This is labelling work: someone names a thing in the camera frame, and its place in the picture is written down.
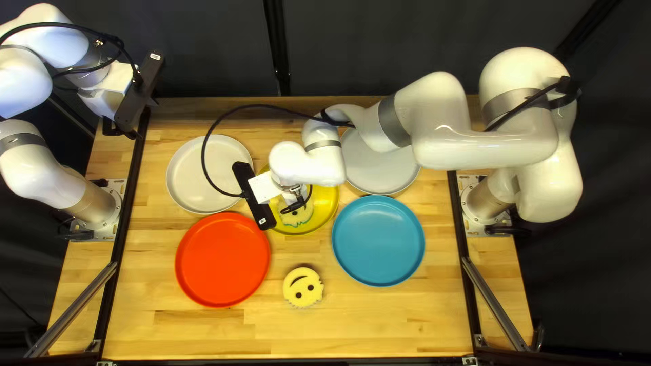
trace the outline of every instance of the blue plate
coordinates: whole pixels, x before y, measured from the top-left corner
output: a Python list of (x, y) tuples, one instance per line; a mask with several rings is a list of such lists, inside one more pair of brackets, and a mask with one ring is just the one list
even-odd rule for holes
[(388, 287), (405, 281), (421, 265), (425, 235), (404, 204), (386, 196), (366, 196), (337, 216), (332, 248), (351, 277), (368, 286)]

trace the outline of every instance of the black backdrop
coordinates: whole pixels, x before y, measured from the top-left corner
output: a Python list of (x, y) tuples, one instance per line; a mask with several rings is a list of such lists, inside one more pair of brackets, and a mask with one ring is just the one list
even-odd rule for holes
[[(0, 0), (0, 23), (37, 2)], [(137, 60), (150, 48), (163, 50), (161, 96), (277, 94), (262, 0), (50, 2), (80, 25), (119, 35)], [(515, 46), (554, 51), (591, 6), (606, 2), (285, 0), (292, 94), (389, 94), (435, 70), (452, 72), (473, 93), (492, 55)], [(566, 60), (583, 82), (572, 138), (584, 195), (562, 225), (517, 240), (531, 311), (546, 325), (550, 349), (651, 353), (644, 333), (651, 249), (643, 230), (650, 20), (649, 2), (622, 0)], [(94, 125), (74, 95), (64, 98)], [(48, 143), (62, 163), (84, 170), (90, 145), (74, 125), (46, 107), (25, 118), (39, 128), (62, 126)], [(70, 135), (78, 143), (61, 144)], [(65, 243), (52, 242), (57, 222), (47, 207), (2, 186), (0, 199), (0, 285), (45, 322)], [(8, 213), (14, 208), (22, 216)], [(7, 283), (19, 268), (23, 280)], [(0, 331), (33, 325), (16, 311), (0, 296)]]

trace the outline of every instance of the wooden table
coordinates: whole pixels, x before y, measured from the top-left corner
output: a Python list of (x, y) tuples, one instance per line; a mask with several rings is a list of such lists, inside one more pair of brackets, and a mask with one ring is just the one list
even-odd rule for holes
[[(257, 292), (230, 309), (211, 309), (190, 300), (174, 277), (179, 241), (200, 215), (177, 206), (165, 188), (168, 161), (186, 141), (205, 134), (225, 110), (271, 103), (308, 114), (337, 103), (362, 106), (379, 97), (170, 98), (153, 112), (146, 137), (132, 219), (103, 357), (107, 359), (354, 358), (462, 356), (472, 353), (446, 173), (421, 169), (397, 199), (414, 211), (426, 236), (417, 272), (395, 287), (364, 286), (337, 264), (330, 243), (333, 221), (308, 236), (267, 231), (272, 250), (269, 274)], [(469, 96), (479, 121), (478, 100)], [(300, 141), (303, 124), (272, 111), (243, 111), (216, 134), (243, 143), (255, 170), (266, 164), (274, 144)], [(133, 141), (98, 134), (88, 178), (123, 178)], [(360, 193), (340, 187), (339, 210)], [(244, 201), (232, 208), (251, 217)], [(469, 250), (498, 300), (523, 335), (533, 329), (518, 258), (511, 237), (469, 238)], [(50, 324), (107, 264), (112, 244), (70, 243)], [(324, 299), (296, 310), (283, 299), (285, 275), (313, 265), (325, 285)], [(91, 341), (101, 293), (51, 348), (51, 354), (82, 351)], [(496, 321), (479, 301), (482, 332), (492, 345), (506, 346)]]

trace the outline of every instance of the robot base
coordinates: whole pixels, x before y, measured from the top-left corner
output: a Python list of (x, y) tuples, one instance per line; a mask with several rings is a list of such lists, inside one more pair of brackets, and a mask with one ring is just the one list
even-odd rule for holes
[(464, 212), (464, 227), (466, 237), (476, 236), (508, 236), (508, 234), (486, 234), (484, 228), (488, 225), (495, 226), (511, 226), (511, 215), (507, 211), (502, 212), (495, 218), (481, 219), (478, 218), (467, 209), (465, 206), (466, 197), (473, 189), (473, 185), (480, 182), (480, 179), (486, 175), (478, 174), (457, 174), (456, 181), (459, 184), (459, 192), (461, 196), (461, 205)]
[(102, 189), (109, 192), (115, 199), (115, 212), (113, 215), (103, 223), (87, 223), (80, 219), (74, 219), (70, 223), (70, 231), (83, 231), (93, 230), (93, 237), (91, 239), (71, 239), (71, 242), (112, 242), (115, 241), (115, 233), (118, 230), (120, 223), (120, 213), (122, 212), (122, 200), (124, 198), (124, 190), (126, 189), (126, 178), (120, 179), (107, 179), (109, 181), (107, 187)]

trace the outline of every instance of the white plate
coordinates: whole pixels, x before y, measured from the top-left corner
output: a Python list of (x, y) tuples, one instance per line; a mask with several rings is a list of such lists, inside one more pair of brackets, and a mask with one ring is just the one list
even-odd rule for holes
[[(223, 195), (211, 187), (201, 169), (204, 136), (179, 148), (167, 166), (167, 192), (174, 202), (195, 214), (216, 214), (236, 204), (239, 197)], [(251, 155), (239, 141), (224, 135), (211, 135), (206, 145), (206, 168), (215, 185), (229, 193), (240, 193), (232, 165), (245, 162), (253, 166)]]
[(372, 195), (390, 195), (404, 190), (421, 170), (411, 145), (392, 152), (375, 152), (352, 128), (341, 137), (341, 149), (348, 182)]

